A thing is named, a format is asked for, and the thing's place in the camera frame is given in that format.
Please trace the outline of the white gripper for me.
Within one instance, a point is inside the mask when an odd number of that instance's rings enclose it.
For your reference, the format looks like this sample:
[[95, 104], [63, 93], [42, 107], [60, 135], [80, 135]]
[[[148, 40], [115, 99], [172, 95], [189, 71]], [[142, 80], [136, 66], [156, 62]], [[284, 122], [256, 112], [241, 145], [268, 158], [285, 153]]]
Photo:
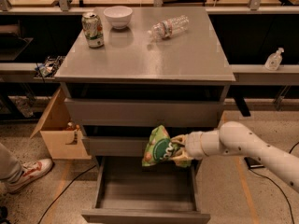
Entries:
[[171, 138], [171, 142], [184, 146], [185, 149], [180, 149], [174, 157], [170, 160], [173, 161], [178, 167], [189, 167], [192, 160], [201, 160], [205, 157], [202, 149], [201, 137], [203, 132], [192, 132], [187, 135], [180, 134]]

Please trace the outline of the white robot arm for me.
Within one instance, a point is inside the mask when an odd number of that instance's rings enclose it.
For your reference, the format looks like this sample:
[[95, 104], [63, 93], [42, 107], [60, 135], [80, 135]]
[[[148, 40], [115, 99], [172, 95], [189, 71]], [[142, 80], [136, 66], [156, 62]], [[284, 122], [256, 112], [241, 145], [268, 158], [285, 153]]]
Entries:
[[266, 143], [242, 123], [228, 121], [217, 130], [181, 134], [171, 142], [183, 145], [173, 161], [201, 160], [215, 155], [247, 156], [299, 192], [299, 158]]

